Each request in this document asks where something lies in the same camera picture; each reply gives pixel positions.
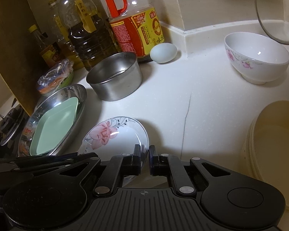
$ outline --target plastic bottle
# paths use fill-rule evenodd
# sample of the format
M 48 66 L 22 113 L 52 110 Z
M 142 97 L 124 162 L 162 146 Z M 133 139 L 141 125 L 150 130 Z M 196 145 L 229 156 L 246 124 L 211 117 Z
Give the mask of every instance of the plastic bottle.
M 106 0 L 110 25 L 121 49 L 134 52 L 139 61 L 150 60 L 151 49 L 164 42 L 151 0 Z
M 88 71 L 106 57 L 118 53 L 92 0 L 60 0 L 59 16 Z
M 74 70 L 83 68 L 83 63 L 70 43 L 68 32 L 60 20 L 57 0 L 49 1 L 48 5 L 50 8 L 49 26 L 52 34 L 56 37 L 60 49 L 66 58 L 74 62 Z
M 35 24 L 32 25 L 28 30 L 33 35 L 37 45 L 39 46 L 40 55 L 50 68 L 53 67 L 56 62 L 65 59 L 65 56 L 63 55 L 58 44 L 56 42 L 50 44 L 48 39 L 41 34 Z

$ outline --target floral plate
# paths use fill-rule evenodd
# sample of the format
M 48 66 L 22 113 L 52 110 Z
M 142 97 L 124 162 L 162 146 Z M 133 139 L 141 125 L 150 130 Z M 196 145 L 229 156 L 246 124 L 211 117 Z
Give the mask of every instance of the floral plate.
M 91 129 L 82 141 L 78 154 L 95 152 L 102 161 L 114 155 L 132 154 L 135 144 L 141 146 L 141 166 L 148 150 L 149 138 L 143 125 L 129 117 L 114 117 Z

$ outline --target black ridged surface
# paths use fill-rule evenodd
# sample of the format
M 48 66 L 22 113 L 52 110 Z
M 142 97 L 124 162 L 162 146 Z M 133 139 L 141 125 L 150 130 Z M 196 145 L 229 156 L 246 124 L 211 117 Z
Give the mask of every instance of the black ridged surface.
M 197 203 L 162 189 L 118 189 L 93 201 L 77 221 L 58 231 L 229 231 L 207 218 Z M 277 231 L 275 227 L 267 231 Z

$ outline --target light green plastic tray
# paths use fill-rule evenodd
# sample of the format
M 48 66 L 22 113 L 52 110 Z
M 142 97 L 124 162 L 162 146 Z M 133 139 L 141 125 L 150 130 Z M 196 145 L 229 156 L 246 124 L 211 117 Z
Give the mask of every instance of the light green plastic tray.
M 53 150 L 72 127 L 78 106 L 78 98 L 71 97 L 48 110 L 39 120 L 30 155 L 36 156 Z

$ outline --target glass lid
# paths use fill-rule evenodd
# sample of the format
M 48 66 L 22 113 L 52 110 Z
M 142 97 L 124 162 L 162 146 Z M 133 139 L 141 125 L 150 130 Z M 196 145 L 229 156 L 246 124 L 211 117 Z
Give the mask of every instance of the glass lid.
M 281 44 L 289 44 L 289 0 L 255 0 L 255 7 L 265 33 Z

